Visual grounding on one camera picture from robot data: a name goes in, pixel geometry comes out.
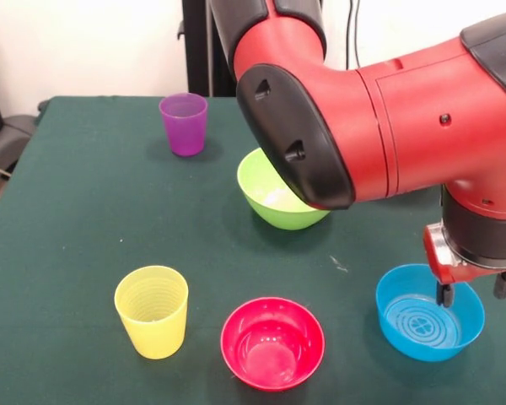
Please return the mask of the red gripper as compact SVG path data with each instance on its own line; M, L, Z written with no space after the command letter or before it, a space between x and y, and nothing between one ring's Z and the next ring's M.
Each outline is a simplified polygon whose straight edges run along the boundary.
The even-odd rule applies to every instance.
M423 244L430 269L439 281L436 285L436 302L443 307L453 304L452 283L471 282L475 278L497 274L493 295L506 299L506 267L483 267L469 262L448 245L441 223L427 225L423 231Z

